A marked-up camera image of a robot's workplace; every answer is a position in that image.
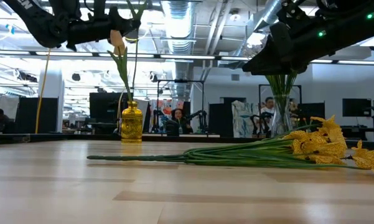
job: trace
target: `robot arm in background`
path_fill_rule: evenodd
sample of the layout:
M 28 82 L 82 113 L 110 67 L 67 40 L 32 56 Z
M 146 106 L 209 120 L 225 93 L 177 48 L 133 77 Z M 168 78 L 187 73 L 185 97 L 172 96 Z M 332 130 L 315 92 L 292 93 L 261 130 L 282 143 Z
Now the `robot arm in background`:
M 43 47 L 67 47 L 76 51 L 76 44 L 108 39 L 111 30 L 125 36 L 141 25 L 141 21 L 123 19 L 117 7 L 104 13 L 105 0 L 94 1 L 94 16 L 88 21 L 80 19 L 79 0 L 49 0 L 54 15 L 41 9 L 33 0 L 3 0 L 25 22 L 29 32 Z
M 316 0 L 314 18 L 299 8 L 304 1 L 282 0 L 279 22 L 269 28 L 264 49 L 243 66 L 244 72 L 302 73 L 312 60 L 374 36 L 374 0 L 327 0 L 326 5 Z

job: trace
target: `wooden table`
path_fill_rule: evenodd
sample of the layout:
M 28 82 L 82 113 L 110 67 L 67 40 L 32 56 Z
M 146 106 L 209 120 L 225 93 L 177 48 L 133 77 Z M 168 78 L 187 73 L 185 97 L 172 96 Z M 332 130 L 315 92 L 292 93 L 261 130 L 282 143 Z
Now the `wooden table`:
M 85 159 L 209 145 L 0 145 L 0 224 L 374 223 L 374 175 L 367 171 Z

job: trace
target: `yellow vase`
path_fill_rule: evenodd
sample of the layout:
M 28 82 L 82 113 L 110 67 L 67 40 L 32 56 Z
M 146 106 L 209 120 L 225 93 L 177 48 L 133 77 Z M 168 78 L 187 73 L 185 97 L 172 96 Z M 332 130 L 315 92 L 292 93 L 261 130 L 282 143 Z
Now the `yellow vase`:
M 128 101 L 129 107 L 122 112 L 122 142 L 139 143 L 143 138 L 143 112 L 138 109 L 138 102 Z

